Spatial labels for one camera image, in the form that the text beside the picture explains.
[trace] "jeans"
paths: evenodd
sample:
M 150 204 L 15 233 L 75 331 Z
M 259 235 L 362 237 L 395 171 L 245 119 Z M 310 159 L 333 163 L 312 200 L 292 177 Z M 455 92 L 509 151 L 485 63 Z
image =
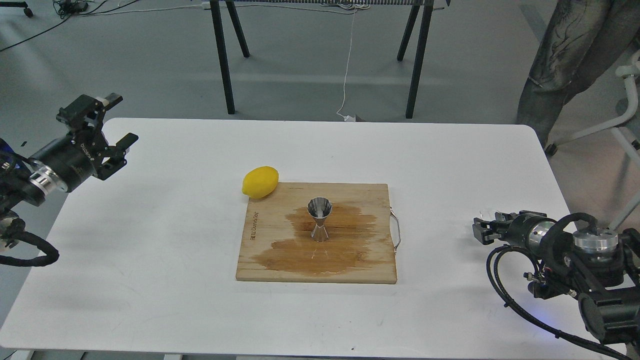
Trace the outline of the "jeans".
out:
M 544 147 L 563 106 L 587 90 L 640 28 L 640 0 L 558 0 L 518 103 Z

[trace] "chair wheel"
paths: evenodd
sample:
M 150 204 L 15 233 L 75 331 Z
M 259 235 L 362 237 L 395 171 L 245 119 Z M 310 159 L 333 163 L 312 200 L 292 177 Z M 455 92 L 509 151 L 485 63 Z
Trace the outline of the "chair wheel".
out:
M 553 155 L 555 155 L 558 151 L 558 146 L 556 144 L 551 144 L 549 146 L 547 146 L 547 148 L 545 149 L 545 155 L 547 155 L 548 158 L 552 157 Z

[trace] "robotic arm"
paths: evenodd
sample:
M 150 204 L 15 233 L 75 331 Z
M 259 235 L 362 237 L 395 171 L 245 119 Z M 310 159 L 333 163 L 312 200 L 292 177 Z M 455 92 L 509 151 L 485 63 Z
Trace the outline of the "robotic arm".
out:
M 0 256 L 0 264 L 45 266 L 58 259 L 51 244 L 24 230 L 24 221 L 12 208 L 21 201 L 39 206 L 55 189 L 70 193 L 90 176 L 105 180 L 126 165 L 125 155 L 138 136 L 129 133 L 112 146 L 102 134 L 105 112 L 120 101 L 118 94 L 104 99 L 81 95 L 60 108 L 56 119 L 68 133 L 29 158 L 0 139 L 0 252 L 24 241 L 45 253 L 34 259 Z
M 635 229 L 616 234 L 596 226 L 589 214 L 575 213 L 557 222 L 544 213 L 520 211 L 496 213 L 492 221 L 474 219 L 474 236 L 483 245 L 502 240 L 509 245 L 495 249 L 487 259 L 487 273 L 493 287 L 516 313 L 533 324 L 578 346 L 628 359 L 603 344 L 630 343 L 637 351 L 640 340 L 640 268 L 633 262 L 640 256 L 640 233 Z M 587 227 L 564 232 L 570 223 L 583 220 Z M 518 306 L 508 295 L 497 274 L 502 255 L 516 251 L 525 254 L 534 272 L 524 274 L 529 291 L 536 298 L 549 299 L 567 294 L 578 301 L 586 329 L 600 344 L 553 329 Z M 615 288 L 623 283 L 624 273 L 633 286 Z

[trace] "metal handle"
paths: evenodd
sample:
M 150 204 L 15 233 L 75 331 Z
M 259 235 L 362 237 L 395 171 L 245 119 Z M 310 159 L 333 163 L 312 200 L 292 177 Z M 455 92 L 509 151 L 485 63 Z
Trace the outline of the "metal handle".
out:
M 391 210 L 391 217 L 396 220 L 396 224 L 398 225 L 398 243 L 394 245 L 394 254 L 397 254 L 398 246 L 400 246 L 400 243 L 402 242 L 402 236 L 400 235 L 400 220 L 398 220 L 398 217 L 392 208 L 389 208 L 389 210 Z

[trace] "wooden cutting board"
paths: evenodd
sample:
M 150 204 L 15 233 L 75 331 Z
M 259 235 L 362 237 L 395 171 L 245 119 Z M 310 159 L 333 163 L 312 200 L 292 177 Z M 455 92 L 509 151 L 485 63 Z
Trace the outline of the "wooden cutting board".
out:
M 311 238 L 314 197 L 333 205 L 324 242 Z M 249 200 L 236 279 L 395 284 L 389 213 L 386 184 L 279 183 Z

